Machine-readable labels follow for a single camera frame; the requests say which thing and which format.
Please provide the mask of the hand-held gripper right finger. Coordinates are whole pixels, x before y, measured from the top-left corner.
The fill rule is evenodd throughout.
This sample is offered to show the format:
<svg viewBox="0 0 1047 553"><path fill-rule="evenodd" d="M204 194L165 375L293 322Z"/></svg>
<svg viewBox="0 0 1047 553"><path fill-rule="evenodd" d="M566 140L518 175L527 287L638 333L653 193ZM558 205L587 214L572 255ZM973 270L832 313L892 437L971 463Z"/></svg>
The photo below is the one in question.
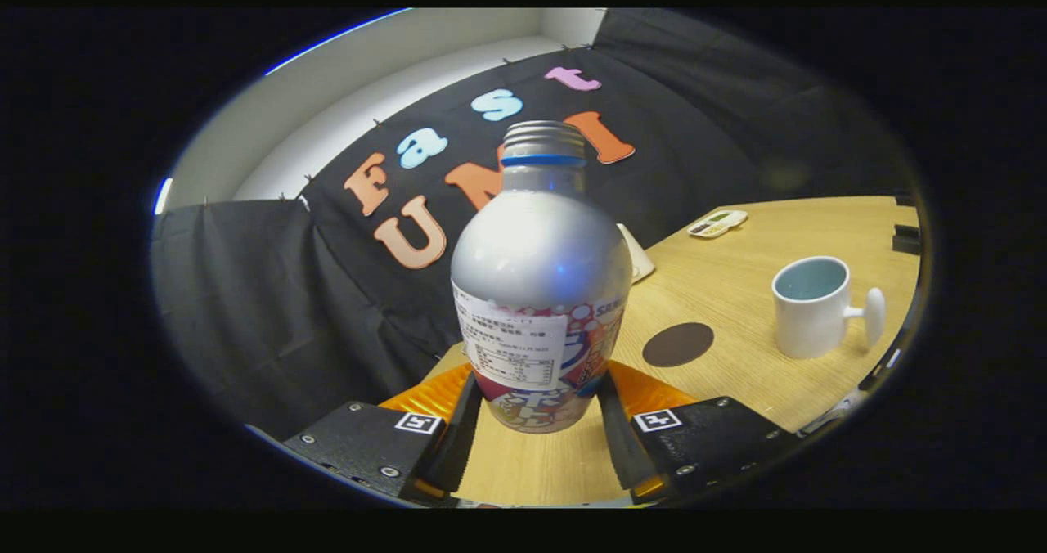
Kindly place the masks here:
<svg viewBox="0 0 1047 553"><path fill-rule="evenodd" d="M597 398L614 472L634 505L721 491L799 445L736 398L699 399L621 362L610 362Z"/></svg>

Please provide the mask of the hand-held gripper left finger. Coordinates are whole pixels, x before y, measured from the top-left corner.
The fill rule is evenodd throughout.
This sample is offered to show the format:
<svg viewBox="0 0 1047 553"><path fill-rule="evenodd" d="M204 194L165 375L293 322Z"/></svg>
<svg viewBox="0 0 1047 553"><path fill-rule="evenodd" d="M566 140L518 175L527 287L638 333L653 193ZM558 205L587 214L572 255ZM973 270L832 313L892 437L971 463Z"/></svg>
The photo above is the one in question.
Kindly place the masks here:
<svg viewBox="0 0 1047 553"><path fill-rule="evenodd" d="M474 371L460 364L379 405L350 401L283 446L374 496L411 507L452 507L482 404Z"/></svg>

